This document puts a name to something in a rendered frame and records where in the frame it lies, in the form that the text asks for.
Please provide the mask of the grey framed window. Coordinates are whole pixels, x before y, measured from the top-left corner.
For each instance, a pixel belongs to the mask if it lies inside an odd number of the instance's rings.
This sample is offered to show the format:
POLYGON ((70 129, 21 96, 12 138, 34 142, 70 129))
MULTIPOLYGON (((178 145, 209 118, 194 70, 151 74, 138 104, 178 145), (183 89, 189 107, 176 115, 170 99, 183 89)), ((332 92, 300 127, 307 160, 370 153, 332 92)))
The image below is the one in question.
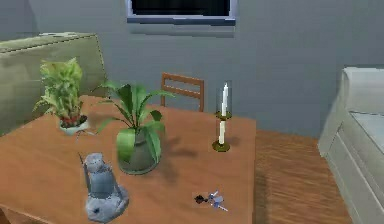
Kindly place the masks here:
POLYGON ((239 0, 125 0, 126 20, 138 24, 235 26, 239 0))

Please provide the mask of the light green potted plant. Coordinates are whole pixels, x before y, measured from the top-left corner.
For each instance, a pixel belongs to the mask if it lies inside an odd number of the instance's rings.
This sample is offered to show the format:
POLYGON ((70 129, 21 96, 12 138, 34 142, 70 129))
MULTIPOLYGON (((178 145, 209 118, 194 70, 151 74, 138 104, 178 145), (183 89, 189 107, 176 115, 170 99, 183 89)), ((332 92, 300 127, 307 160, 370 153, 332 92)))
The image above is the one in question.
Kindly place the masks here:
POLYGON ((59 119, 59 128, 67 135, 84 132, 89 127, 88 117, 82 113, 80 99, 82 69, 76 57, 67 61, 46 61, 40 65, 44 94, 32 111, 45 107, 45 114, 59 119))

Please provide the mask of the brown wooden chair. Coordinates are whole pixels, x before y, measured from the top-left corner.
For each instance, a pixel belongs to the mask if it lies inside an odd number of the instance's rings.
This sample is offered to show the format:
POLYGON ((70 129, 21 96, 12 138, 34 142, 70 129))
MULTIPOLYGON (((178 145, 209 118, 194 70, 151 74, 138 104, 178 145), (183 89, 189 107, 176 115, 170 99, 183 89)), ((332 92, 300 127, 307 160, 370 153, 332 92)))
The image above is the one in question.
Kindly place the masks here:
POLYGON ((161 75, 161 89, 197 99, 199 101, 198 110, 203 112, 205 109, 205 83, 202 79, 163 72, 161 75))

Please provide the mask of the brown wooden table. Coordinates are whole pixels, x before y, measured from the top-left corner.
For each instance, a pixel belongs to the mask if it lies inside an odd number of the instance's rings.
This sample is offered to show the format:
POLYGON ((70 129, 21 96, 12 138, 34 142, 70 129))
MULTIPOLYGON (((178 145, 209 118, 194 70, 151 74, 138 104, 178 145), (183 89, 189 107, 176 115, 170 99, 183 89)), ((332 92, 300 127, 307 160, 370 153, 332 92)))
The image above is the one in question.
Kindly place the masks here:
MULTIPOLYGON (((129 192, 126 211, 111 224, 252 224, 256 123, 227 124, 230 149, 216 152, 217 119, 202 112, 162 108, 165 139, 159 165, 145 175, 114 172, 129 192), (194 197, 219 191, 222 205, 194 197)), ((52 224, 92 224, 80 157, 100 152, 115 164, 115 138, 123 123, 99 134, 67 136, 44 115, 0 138, 0 204, 52 224)))

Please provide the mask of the dark green potted plant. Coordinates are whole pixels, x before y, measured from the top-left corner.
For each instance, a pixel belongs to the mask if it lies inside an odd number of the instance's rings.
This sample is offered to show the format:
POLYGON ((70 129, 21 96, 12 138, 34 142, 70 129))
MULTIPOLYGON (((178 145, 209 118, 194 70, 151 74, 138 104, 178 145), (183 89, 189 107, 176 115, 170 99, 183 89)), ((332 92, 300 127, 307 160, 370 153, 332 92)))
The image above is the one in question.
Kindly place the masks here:
POLYGON ((152 171, 161 159, 160 136, 165 132, 163 115, 157 109, 148 109, 147 103, 154 96, 170 96, 165 90, 147 92, 142 85, 118 85, 105 81, 99 88, 106 88, 117 96, 119 102, 112 99, 99 101, 113 104, 122 118, 108 117, 97 127, 100 133, 112 121, 126 125, 116 135, 117 163, 120 170, 129 175, 143 175, 152 171))

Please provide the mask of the small bunch of keys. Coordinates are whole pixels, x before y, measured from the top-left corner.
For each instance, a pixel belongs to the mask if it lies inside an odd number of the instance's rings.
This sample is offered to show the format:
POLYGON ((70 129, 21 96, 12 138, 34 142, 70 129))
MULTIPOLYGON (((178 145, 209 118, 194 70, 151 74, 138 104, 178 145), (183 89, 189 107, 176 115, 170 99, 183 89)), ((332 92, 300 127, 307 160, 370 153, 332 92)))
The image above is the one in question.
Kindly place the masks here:
POLYGON ((197 204, 208 203, 213 208, 220 208, 223 211, 228 211, 228 209, 222 205, 222 203, 224 202, 224 197, 219 195, 218 190, 213 193, 209 193, 207 197, 197 195, 194 197, 194 200, 197 204))

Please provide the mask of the pale grey sofa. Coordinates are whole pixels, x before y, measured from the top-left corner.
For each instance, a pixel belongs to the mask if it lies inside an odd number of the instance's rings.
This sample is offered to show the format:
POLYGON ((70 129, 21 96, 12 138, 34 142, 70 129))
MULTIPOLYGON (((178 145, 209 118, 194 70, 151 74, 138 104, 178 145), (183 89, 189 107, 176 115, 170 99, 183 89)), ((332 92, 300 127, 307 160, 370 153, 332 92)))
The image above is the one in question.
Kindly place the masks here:
POLYGON ((353 224, 384 224, 384 68, 342 70, 318 150, 353 224))

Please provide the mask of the white candle on brass holder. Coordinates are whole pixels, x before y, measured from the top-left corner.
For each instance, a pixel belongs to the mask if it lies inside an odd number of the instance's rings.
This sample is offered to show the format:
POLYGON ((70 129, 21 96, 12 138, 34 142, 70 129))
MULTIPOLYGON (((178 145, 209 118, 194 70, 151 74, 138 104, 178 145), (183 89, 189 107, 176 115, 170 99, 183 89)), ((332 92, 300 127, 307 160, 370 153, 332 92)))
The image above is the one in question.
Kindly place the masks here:
POLYGON ((220 120, 218 140, 215 141, 212 145, 213 149, 217 152, 226 152, 230 148, 229 144, 225 142, 226 121, 228 120, 228 93, 228 83, 225 83, 221 94, 222 99, 220 110, 216 113, 216 117, 220 120))

